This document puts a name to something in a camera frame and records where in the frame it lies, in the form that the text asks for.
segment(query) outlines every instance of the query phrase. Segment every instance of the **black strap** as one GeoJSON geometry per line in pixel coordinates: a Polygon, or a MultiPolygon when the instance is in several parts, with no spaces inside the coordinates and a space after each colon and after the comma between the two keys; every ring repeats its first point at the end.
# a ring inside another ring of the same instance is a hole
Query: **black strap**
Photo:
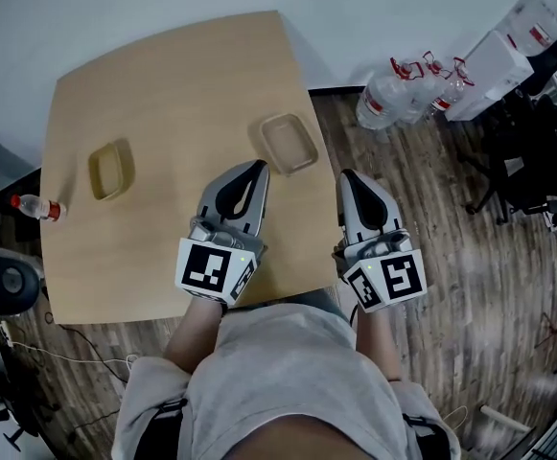
{"type": "Polygon", "coordinates": [[[160,407],[146,431],[140,438],[135,451],[135,460],[147,458],[177,458],[178,439],[182,426],[182,407],[186,399],[160,407]]]}
{"type": "Polygon", "coordinates": [[[419,450],[421,450],[423,460],[451,460],[451,444],[447,432],[442,427],[430,423],[424,418],[415,419],[406,414],[403,414],[403,417],[409,426],[424,426],[432,431],[432,434],[426,436],[416,435],[416,442],[419,445],[419,450]]]}

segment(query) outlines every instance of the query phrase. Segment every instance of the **black cable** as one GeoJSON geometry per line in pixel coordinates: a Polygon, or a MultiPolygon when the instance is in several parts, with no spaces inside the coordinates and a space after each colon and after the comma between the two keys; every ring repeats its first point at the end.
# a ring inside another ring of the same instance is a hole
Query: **black cable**
{"type": "MultiPolygon", "coordinates": [[[[46,313],[44,313],[44,320],[45,320],[47,323],[49,323],[49,324],[51,324],[51,323],[53,323],[53,322],[55,321],[54,316],[53,316],[52,313],[49,312],[49,311],[47,311],[46,313]],[[52,319],[50,322],[48,321],[48,314],[50,314],[51,319],[52,319]]],[[[75,334],[79,335],[82,339],[84,339],[84,340],[88,343],[88,345],[93,349],[93,351],[95,352],[95,354],[97,355],[97,357],[99,358],[99,360],[101,361],[101,363],[102,363],[102,365],[105,367],[105,369],[106,369],[109,373],[111,373],[116,379],[120,380],[122,383],[124,383],[124,384],[127,384],[127,383],[128,383],[128,380],[121,378],[114,370],[112,370],[112,369],[107,365],[107,363],[105,362],[105,360],[104,360],[104,358],[102,357],[101,353],[100,353],[99,350],[97,349],[97,346],[95,346],[95,344],[93,344],[93,342],[92,342],[88,337],[86,337],[86,336],[85,336],[83,333],[81,333],[78,329],[73,329],[73,328],[71,328],[71,327],[66,327],[66,326],[63,326],[63,325],[61,325],[61,324],[57,324],[57,325],[58,325],[59,327],[61,327],[64,331],[68,331],[68,332],[70,332],[70,333],[75,333],[75,334]]]]}
{"type": "Polygon", "coordinates": [[[14,327],[16,327],[20,332],[22,332],[22,338],[27,341],[27,333],[26,331],[20,327],[18,324],[16,324],[15,322],[13,322],[12,320],[6,320],[6,322],[8,323],[8,325],[13,325],[14,327]]]}
{"type": "Polygon", "coordinates": [[[77,425],[74,426],[74,428],[71,430],[71,432],[67,435],[67,442],[68,443],[74,443],[76,441],[76,431],[78,429],[82,429],[83,427],[87,427],[87,426],[92,426],[95,423],[98,423],[99,421],[102,421],[103,419],[107,419],[111,416],[113,416],[114,414],[118,414],[120,412],[120,408],[113,410],[112,412],[108,412],[107,414],[104,414],[103,416],[98,417],[97,419],[94,419],[93,421],[89,421],[88,423],[82,423],[81,425],[77,425]]]}
{"type": "Polygon", "coordinates": [[[351,327],[353,327],[353,322],[355,322],[355,315],[357,315],[357,308],[358,308],[359,304],[355,305],[355,307],[353,308],[353,312],[351,313],[351,318],[349,320],[351,327]]]}

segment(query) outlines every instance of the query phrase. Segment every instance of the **wooden table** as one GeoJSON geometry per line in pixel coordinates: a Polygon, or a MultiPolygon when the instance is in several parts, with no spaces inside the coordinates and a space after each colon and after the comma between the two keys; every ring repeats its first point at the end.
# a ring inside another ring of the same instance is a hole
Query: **wooden table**
{"type": "Polygon", "coordinates": [[[274,174],[261,237],[269,251],[243,303],[323,288],[337,278],[335,183],[308,92],[280,15],[225,17],[136,41],[62,77],[53,98],[41,194],[68,207],[43,223],[42,250],[59,323],[181,315],[178,241],[212,179],[259,155],[249,134],[277,113],[298,115],[318,162],[274,174]],[[119,140],[131,187],[97,201],[87,160],[119,140]]]}

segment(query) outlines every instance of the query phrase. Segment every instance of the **electrical cable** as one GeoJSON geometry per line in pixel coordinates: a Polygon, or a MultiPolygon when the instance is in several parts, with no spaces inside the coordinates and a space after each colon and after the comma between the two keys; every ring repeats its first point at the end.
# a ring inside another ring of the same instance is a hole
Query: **electrical cable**
{"type": "Polygon", "coordinates": [[[461,423],[459,423],[458,425],[456,425],[455,427],[453,427],[453,430],[459,429],[459,427],[461,425],[463,425],[466,422],[466,419],[468,419],[468,407],[465,405],[460,405],[457,409],[455,409],[453,412],[449,412],[449,414],[447,414],[446,416],[444,416],[442,418],[442,421],[446,421],[447,419],[449,419],[455,412],[457,412],[459,409],[466,409],[466,415],[463,417],[463,419],[461,420],[461,423]]]}
{"type": "MultiPolygon", "coordinates": [[[[29,339],[27,339],[27,332],[22,327],[20,327],[18,324],[16,324],[12,320],[6,320],[5,322],[7,322],[8,325],[12,325],[12,326],[16,327],[20,332],[22,332],[23,340],[25,340],[25,341],[29,340],[29,339]]],[[[30,355],[30,356],[31,356],[31,359],[35,362],[35,365],[37,366],[37,368],[41,369],[44,366],[46,366],[46,359],[42,355],[40,355],[41,360],[36,359],[35,356],[33,356],[33,355],[30,355]]]]}
{"type": "MultiPolygon", "coordinates": [[[[50,311],[47,311],[46,313],[44,313],[44,321],[47,324],[53,324],[55,322],[55,317],[52,315],[52,313],[50,311]]],[[[115,377],[117,380],[121,381],[124,384],[128,383],[128,380],[123,379],[122,377],[120,377],[114,370],[112,370],[109,366],[107,366],[107,364],[105,363],[105,359],[102,357],[101,353],[99,352],[99,350],[97,349],[97,346],[95,346],[95,344],[93,344],[93,342],[86,337],[83,333],[81,333],[78,329],[73,329],[71,327],[66,327],[63,326],[61,324],[57,324],[59,327],[61,327],[63,330],[69,332],[69,333],[74,333],[79,335],[82,339],[84,339],[88,345],[93,349],[93,351],[95,352],[95,355],[97,355],[97,357],[103,362],[103,366],[105,367],[105,369],[113,376],[115,377]]]]}
{"type": "Polygon", "coordinates": [[[29,346],[28,344],[25,344],[23,342],[12,341],[12,344],[15,345],[15,346],[22,346],[23,348],[27,348],[27,349],[30,349],[32,351],[39,351],[41,353],[46,353],[46,355],[50,355],[51,357],[58,357],[60,359],[65,359],[66,361],[71,361],[72,363],[111,363],[111,362],[117,361],[117,362],[120,362],[120,363],[125,363],[127,365],[127,368],[129,369],[129,371],[131,371],[131,366],[133,364],[131,359],[133,357],[137,358],[137,355],[131,354],[131,355],[127,355],[127,357],[125,359],[120,359],[118,357],[113,357],[111,359],[74,359],[72,357],[67,357],[67,356],[58,355],[56,353],[51,353],[50,351],[38,348],[37,346],[29,346]]]}
{"type": "Polygon", "coordinates": [[[77,425],[75,426],[71,432],[67,435],[67,442],[68,443],[74,443],[76,441],[76,431],[78,429],[82,429],[83,427],[87,427],[87,426],[92,426],[95,423],[98,423],[99,421],[102,421],[103,419],[107,419],[111,416],[113,416],[114,414],[118,414],[120,412],[120,408],[113,410],[112,412],[108,412],[107,414],[104,414],[103,416],[100,416],[96,419],[94,419],[93,421],[89,421],[88,423],[82,423],[81,425],[77,425]]]}

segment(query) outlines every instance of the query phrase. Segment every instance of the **white box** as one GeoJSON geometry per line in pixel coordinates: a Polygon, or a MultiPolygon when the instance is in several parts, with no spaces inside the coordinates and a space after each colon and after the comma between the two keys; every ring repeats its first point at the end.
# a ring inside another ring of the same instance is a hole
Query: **white box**
{"type": "Polygon", "coordinates": [[[527,58],[491,31],[466,57],[468,78],[463,98],[445,112],[449,121],[469,121],[534,73],[527,58]]]}

